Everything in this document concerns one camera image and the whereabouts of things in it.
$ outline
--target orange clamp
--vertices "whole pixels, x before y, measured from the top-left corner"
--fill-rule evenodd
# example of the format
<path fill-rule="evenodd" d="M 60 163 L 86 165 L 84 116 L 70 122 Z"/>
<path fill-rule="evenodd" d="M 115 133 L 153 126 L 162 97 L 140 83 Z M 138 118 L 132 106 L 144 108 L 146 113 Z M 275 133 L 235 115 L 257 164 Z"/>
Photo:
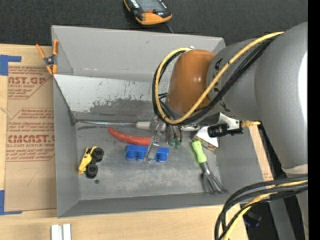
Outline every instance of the orange clamp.
<path fill-rule="evenodd" d="M 56 74 L 58 71 L 57 65 L 53 61 L 53 59 L 58 55 L 58 45 L 59 45 L 59 40 L 55 39 L 53 41 L 53 46 L 52 46 L 52 56 L 50 57 L 45 56 L 44 51 L 41 49 L 40 45 L 38 44 L 35 45 L 39 51 L 41 58 L 44 60 L 46 64 L 46 69 L 48 70 L 50 75 Z"/>

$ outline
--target gray bin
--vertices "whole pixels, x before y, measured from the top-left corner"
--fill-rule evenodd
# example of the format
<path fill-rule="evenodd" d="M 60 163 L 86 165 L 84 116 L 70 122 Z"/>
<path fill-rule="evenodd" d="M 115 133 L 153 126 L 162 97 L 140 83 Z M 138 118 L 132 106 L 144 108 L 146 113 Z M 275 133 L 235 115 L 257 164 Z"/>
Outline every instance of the gray bin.
<path fill-rule="evenodd" d="M 126 143 L 109 134 L 104 121 L 117 130 L 150 136 L 135 128 L 150 121 L 151 81 L 171 51 L 193 46 L 217 53 L 219 37 L 124 31 L 85 27 L 52 27 L 59 40 L 58 72 L 54 75 L 54 127 L 57 216 L 85 216 L 159 209 L 221 205 L 244 186 L 263 180 L 248 130 L 219 139 L 215 152 L 204 150 L 208 164 L 228 192 L 206 193 L 201 168 L 192 150 L 195 132 L 185 133 L 179 149 L 169 147 L 166 162 L 126 160 Z M 168 89 L 174 61 L 163 76 L 160 92 Z M 87 147 L 104 150 L 94 179 L 78 175 Z"/>

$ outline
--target blue toy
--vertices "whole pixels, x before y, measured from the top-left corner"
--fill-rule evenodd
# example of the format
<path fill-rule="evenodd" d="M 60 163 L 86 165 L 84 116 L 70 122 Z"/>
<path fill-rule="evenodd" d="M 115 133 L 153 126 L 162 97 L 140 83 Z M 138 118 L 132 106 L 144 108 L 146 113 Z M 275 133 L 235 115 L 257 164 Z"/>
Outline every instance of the blue toy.
<path fill-rule="evenodd" d="M 142 161 L 147 153 L 148 146 L 132 145 L 128 144 L 125 147 L 125 157 L 128 160 L 139 160 Z M 159 147 L 154 160 L 158 162 L 165 162 L 168 160 L 169 148 Z"/>

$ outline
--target cardboard sheet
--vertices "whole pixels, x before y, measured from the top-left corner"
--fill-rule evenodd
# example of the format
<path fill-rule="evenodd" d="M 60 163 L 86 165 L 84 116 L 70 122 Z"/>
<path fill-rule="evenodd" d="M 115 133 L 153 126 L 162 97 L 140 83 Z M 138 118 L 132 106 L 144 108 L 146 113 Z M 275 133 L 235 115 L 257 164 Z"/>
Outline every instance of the cardboard sheet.
<path fill-rule="evenodd" d="M 21 56 L 8 64 L 4 211 L 55 208 L 53 78 L 35 45 L 1 45 L 0 52 Z"/>

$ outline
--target handheld device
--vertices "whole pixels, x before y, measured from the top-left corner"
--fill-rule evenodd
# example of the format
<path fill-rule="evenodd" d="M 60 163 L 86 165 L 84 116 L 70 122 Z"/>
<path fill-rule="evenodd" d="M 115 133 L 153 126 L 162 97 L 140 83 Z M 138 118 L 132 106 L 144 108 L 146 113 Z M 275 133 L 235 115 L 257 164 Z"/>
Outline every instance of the handheld device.
<path fill-rule="evenodd" d="M 135 20 L 144 26 L 165 23 L 172 13 L 162 0 L 123 0 L 125 7 Z"/>

